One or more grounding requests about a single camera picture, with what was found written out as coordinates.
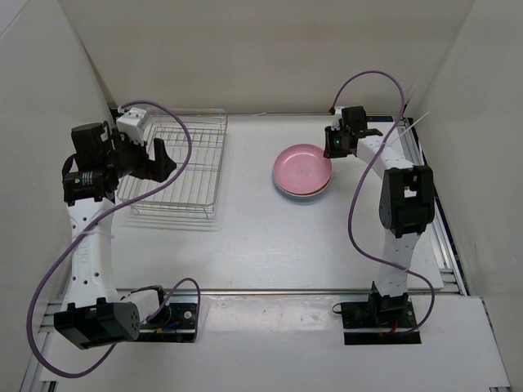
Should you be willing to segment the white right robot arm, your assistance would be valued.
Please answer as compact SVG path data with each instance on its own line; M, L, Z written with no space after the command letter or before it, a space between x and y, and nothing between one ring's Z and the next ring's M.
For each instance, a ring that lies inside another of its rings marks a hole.
M380 272L364 310L356 310L354 315L358 320L365 315L379 327L399 323L408 313L407 278L413 275L414 248L435 217L433 172L427 165L401 157L387 143L386 135L369 127L363 107L331 108L329 112L334 120L324 129L324 156L353 155L367 164L355 195L370 172L382 181L378 204L385 230L382 255L372 256L355 246L361 255L380 264Z

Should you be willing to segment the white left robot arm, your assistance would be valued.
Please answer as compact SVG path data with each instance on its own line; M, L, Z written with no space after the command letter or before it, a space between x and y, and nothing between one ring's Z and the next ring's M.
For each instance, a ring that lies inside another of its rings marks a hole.
M122 297L114 284L110 208L120 179L130 175L162 183L177 167L162 140L154 141L149 158L144 130L94 122L71 131L75 152L62 168L62 185L78 246L72 251L65 309L55 315L54 327L81 350L135 341L146 320L162 327L172 315L158 286Z

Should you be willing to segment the pink plate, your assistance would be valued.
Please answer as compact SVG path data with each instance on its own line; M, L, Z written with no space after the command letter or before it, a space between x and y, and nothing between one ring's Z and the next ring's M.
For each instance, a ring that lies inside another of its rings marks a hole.
M292 145L276 158L272 176L285 189L294 193L320 188L331 176L333 168L324 151L311 144Z

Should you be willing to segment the blue plate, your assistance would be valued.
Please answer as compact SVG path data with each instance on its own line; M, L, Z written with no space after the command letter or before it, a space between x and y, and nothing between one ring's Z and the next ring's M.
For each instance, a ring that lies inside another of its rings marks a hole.
M275 180L273 180L273 185L279 191L279 193L286 198L297 201L308 201L320 196L329 187L330 182L328 181L322 188L310 194L294 194L288 192L287 190L283 189Z

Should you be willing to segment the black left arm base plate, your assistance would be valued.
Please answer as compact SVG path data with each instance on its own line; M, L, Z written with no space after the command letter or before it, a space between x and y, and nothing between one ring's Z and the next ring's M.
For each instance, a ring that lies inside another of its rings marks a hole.
M140 330L137 342L195 343L198 335L199 303L175 301Z

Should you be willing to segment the cream plate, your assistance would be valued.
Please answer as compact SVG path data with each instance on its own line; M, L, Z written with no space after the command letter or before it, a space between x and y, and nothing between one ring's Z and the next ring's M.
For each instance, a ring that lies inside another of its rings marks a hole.
M328 188L328 186L331 183L331 180L332 180L332 177L330 177L320 188L314 189L311 192L294 193L294 192L291 192L291 191L283 188L274 177L272 178L272 182L273 182L275 188L280 193L282 193L284 195L287 195L287 196L289 196L291 198L312 198L312 197L315 197L316 195L324 192Z

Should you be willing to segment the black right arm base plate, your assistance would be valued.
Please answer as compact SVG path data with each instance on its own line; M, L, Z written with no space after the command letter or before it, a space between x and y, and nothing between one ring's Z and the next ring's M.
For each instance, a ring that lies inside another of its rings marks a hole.
M408 332L417 325L413 304L407 301L401 310L378 312L366 301L338 302L334 314L342 317L344 345L420 345L420 332Z

